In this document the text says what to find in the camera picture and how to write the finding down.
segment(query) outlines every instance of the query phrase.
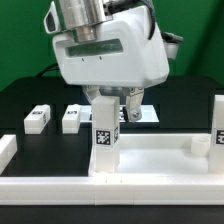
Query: green wall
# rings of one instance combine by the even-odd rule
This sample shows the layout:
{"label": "green wall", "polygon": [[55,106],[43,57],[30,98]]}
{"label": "green wall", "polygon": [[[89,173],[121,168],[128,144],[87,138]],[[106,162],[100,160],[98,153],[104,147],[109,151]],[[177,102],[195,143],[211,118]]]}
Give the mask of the green wall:
{"label": "green wall", "polygon": [[[55,63],[43,18],[50,0],[0,0],[0,90]],[[154,0],[162,31],[185,38],[171,75],[206,75],[224,84],[224,1]]]}

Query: white block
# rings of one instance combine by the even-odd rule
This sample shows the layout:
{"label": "white block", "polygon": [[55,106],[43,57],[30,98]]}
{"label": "white block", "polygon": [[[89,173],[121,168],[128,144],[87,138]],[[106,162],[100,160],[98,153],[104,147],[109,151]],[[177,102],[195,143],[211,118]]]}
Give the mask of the white block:
{"label": "white block", "polygon": [[209,172],[224,173],[224,95],[215,96]]}
{"label": "white block", "polygon": [[0,174],[17,152],[15,135],[4,135],[0,140]]}
{"label": "white block", "polygon": [[26,134],[40,134],[51,118],[49,105],[36,106],[24,120]]}
{"label": "white block", "polygon": [[81,106],[78,104],[68,106],[62,119],[64,134],[77,134],[80,127]]}
{"label": "white block", "polygon": [[92,101],[93,166],[96,172],[116,172],[119,164],[120,103],[118,97]]}

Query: white tray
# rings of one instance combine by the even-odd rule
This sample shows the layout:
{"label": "white tray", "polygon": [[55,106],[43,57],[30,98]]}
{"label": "white tray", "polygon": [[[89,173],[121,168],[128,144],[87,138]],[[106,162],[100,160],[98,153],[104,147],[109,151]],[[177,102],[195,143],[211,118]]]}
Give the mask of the white tray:
{"label": "white tray", "polygon": [[224,205],[224,175],[190,154],[195,135],[122,135],[116,174],[0,178],[2,205]]}

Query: metal cylinder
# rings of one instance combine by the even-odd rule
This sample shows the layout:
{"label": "metal cylinder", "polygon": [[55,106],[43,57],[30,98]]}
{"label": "metal cylinder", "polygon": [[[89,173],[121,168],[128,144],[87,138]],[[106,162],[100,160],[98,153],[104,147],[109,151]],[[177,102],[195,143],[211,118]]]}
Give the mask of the metal cylinder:
{"label": "metal cylinder", "polygon": [[61,8],[67,30],[106,21],[102,0],[55,0]]}

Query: black surface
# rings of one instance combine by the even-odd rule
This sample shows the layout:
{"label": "black surface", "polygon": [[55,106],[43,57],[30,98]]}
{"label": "black surface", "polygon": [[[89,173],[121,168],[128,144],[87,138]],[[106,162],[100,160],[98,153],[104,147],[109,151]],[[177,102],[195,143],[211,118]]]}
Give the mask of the black surface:
{"label": "black surface", "polygon": [[[159,123],[121,123],[121,133],[209,133],[215,94],[224,89],[206,77],[170,77],[146,89],[143,104],[154,105]],[[103,95],[121,96],[119,91]],[[24,134],[24,118],[36,105],[51,106],[51,120],[41,135]],[[2,176],[87,176],[92,147],[91,124],[78,135],[63,135],[68,105],[88,104],[80,86],[62,78],[22,78],[0,93],[0,135],[16,134],[18,152]]]}
{"label": "black surface", "polygon": [[[147,89],[143,99],[155,106],[159,124],[123,123],[121,132],[209,133],[215,94],[224,89],[209,78],[170,77]],[[81,87],[68,86],[61,78],[23,78],[2,91],[0,137],[16,134],[18,141],[18,152],[2,176],[87,176],[91,125],[82,124],[78,135],[62,135],[65,109],[75,103],[88,104]],[[49,124],[40,136],[25,135],[23,119],[41,104],[51,105]],[[223,222],[223,206],[0,206],[0,224]]]}

